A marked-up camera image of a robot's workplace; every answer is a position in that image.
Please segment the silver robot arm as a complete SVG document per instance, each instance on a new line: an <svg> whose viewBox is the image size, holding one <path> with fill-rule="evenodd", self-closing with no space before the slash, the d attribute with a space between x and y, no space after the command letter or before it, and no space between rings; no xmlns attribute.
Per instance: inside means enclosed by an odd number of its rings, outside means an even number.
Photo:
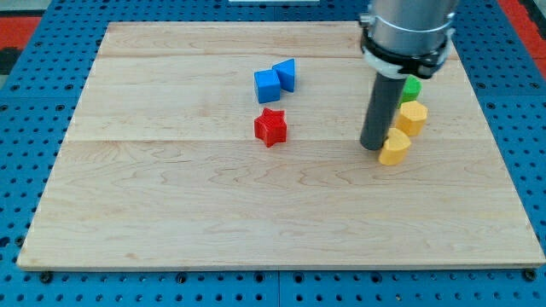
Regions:
<svg viewBox="0 0 546 307"><path fill-rule="evenodd" d="M379 150L406 79L430 79L451 53L458 0L374 0L359 17L364 60L376 77L360 136Z"/></svg>

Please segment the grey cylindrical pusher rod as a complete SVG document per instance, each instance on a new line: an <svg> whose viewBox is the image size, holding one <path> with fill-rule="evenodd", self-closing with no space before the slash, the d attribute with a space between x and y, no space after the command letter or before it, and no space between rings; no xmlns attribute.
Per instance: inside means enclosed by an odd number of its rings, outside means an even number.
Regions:
<svg viewBox="0 0 546 307"><path fill-rule="evenodd" d="M404 85L404 78L389 78L376 73L360 136L364 148L372 151L382 148Z"/></svg>

